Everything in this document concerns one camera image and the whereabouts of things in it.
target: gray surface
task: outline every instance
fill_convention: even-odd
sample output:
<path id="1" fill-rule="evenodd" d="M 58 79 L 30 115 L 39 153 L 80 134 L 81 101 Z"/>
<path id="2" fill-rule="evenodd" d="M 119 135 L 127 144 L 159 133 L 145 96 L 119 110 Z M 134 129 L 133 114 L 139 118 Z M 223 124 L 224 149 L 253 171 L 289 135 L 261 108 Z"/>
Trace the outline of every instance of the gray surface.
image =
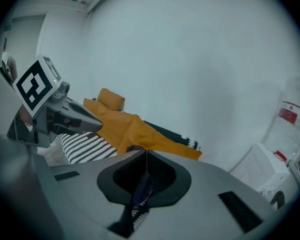
<path id="1" fill-rule="evenodd" d="M 260 226 L 257 226 L 255 229 L 249 231 L 236 238 L 236 240 L 260 240 L 265 239 L 273 230 L 275 230 L 281 221 L 287 216 L 290 212 L 290 209 L 293 207 L 293 203 L 287 203 L 281 207 L 278 211 L 271 215 L 265 222 Z"/>
<path id="2" fill-rule="evenodd" d="M 97 186 L 98 175 L 103 169 L 136 152 L 131 151 L 126 155 L 117 155 L 97 161 L 52 167 L 51 170 L 54 175 L 70 171 L 78 172 L 79 176 L 58 181 L 59 186 L 88 217 L 101 226 L 108 227 L 120 219 L 125 207 L 107 200 Z"/>
<path id="3" fill-rule="evenodd" d="M 0 74 L 0 135 L 7 135 L 21 105 L 21 99 Z"/>
<path id="4" fill-rule="evenodd" d="M 131 239 L 235 239 L 244 234 L 218 194 L 233 191 L 261 220 L 273 213 L 257 192 L 214 165 L 156 151 L 191 174 L 188 192 L 172 206 L 151 208 Z"/>
<path id="5" fill-rule="evenodd" d="M 54 142 L 51 143 L 49 148 L 38 147 L 37 153 L 45 158 L 50 167 L 69 164 L 59 136 L 54 139 Z"/>
<path id="6" fill-rule="evenodd" d="M 35 156 L 49 170 L 45 159 Z M 0 199 L 9 205 L 19 223 L 25 223 L 42 239 L 63 239 L 58 219 L 43 194 L 34 169 L 32 155 L 26 145 L 0 137 Z M 7 218 L 8 225 L 15 222 L 13 217 Z"/>
<path id="7" fill-rule="evenodd" d="M 44 192 L 44 196 L 59 222 L 60 228 L 63 233 L 62 239 L 123 239 L 122 237 L 100 226 L 98 222 L 96 223 L 95 220 L 88 216 L 84 210 L 80 209 L 77 204 L 69 198 L 67 193 L 63 191 L 63 189 L 56 181 L 52 170 L 48 167 L 42 156 L 33 155 L 32 162 L 37 172 L 39 184 L 42 191 Z M 99 208 L 100 210 L 98 213 L 100 216 L 104 214 L 102 212 L 107 212 L 106 210 L 102 210 L 102 206 L 100 206 Z"/>
<path id="8" fill-rule="evenodd" d="M 218 194 L 228 191 L 236 193 L 263 221 L 275 212 L 257 192 L 218 167 L 178 155 L 157 153 L 184 166 L 191 174 L 191 186 L 175 205 L 151 208 L 131 239 L 231 240 L 240 237 L 244 234 L 243 230 L 218 197 Z M 79 176 L 58 182 L 60 189 L 87 217 L 108 227 L 118 221 L 124 207 L 105 198 L 98 188 L 97 178 L 104 168 L 129 156 L 130 153 L 99 161 L 52 167 L 51 170 L 53 174 L 77 171 Z"/>

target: black and white striped cushion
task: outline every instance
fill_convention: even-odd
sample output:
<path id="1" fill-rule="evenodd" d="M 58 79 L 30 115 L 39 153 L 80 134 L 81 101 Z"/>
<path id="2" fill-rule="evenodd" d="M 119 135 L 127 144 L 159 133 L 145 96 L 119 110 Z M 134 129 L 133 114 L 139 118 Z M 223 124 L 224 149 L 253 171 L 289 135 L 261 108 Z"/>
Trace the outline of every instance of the black and white striped cushion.
<path id="1" fill-rule="evenodd" d="M 85 163 L 117 155 L 117 149 L 95 132 L 61 134 L 60 138 L 69 164 Z"/>

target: black fabric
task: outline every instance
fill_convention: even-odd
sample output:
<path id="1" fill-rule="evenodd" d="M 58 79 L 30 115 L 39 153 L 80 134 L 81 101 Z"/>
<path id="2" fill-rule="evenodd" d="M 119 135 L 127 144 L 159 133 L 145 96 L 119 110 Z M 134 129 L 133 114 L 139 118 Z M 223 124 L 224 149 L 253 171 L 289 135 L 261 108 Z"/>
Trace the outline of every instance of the black fabric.
<path id="1" fill-rule="evenodd" d="M 150 174 L 146 171 L 141 177 L 138 185 L 136 186 L 133 193 L 133 206 L 140 210 L 140 206 L 144 206 L 146 201 L 153 192 L 153 184 Z"/>
<path id="2" fill-rule="evenodd" d="M 126 148 L 125 152 L 136 151 L 136 150 L 146 151 L 142 146 L 131 145 Z"/>
<path id="3" fill-rule="evenodd" d="M 118 222 L 113 223 L 107 229 L 124 238 L 130 237 L 131 234 L 134 232 L 131 209 L 129 209 L 129 207 L 126 206 L 123 210 L 120 220 Z"/>
<path id="4" fill-rule="evenodd" d="M 285 194 L 282 191 L 275 193 L 274 197 L 272 198 L 270 204 L 274 205 L 275 203 L 277 203 L 278 209 L 285 205 Z"/>
<path id="5" fill-rule="evenodd" d="M 153 186 L 148 207 L 173 205 L 190 188 L 190 173 L 180 164 L 152 150 L 139 151 L 105 168 L 98 175 L 97 185 L 109 201 L 130 206 L 136 187 L 146 171 L 150 174 Z"/>
<path id="6" fill-rule="evenodd" d="M 187 137 L 182 137 L 180 134 L 177 134 L 173 131 L 167 130 L 160 126 L 157 126 L 148 121 L 144 121 L 144 122 L 146 124 L 148 124 L 149 126 L 151 126 L 153 129 L 155 129 L 157 132 L 161 133 L 164 137 L 168 138 L 169 140 L 172 140 L 176 143 L 183 144 L 183 145 L 193 148 L 195 150 L 199 150 L 199 148 L 200 148 L 199 143 L 196 141 L 192 141 L 191 139 L 189 139 Z"/>

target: yellow fabric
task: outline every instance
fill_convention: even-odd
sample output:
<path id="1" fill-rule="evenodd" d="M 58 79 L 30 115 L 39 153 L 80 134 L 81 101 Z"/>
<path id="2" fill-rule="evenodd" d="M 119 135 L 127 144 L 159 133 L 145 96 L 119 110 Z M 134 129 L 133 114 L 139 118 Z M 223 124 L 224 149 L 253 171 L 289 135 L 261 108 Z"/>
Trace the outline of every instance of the yellow fabric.
<path id="1" fill-rule="evenodd" d="M 125 98 L 106 88 L 102 88 L 98 96 L 98 101 L 106 105 L 109 109 L 119 111 L 124 107 Z"/>
<path id="2" fill-rule="evenodd" d="M 127 148 L 131 145 L 193 160 L 198 160 L 202 154 L 198 150 L 166 138 L 136 114 L 115 111 L 101 102 L 91 99 L 84 99 L 83 106 L 102 121 L 103 127 L 97 133 L 117 149 L 118 155 L 126 153 Z"/>

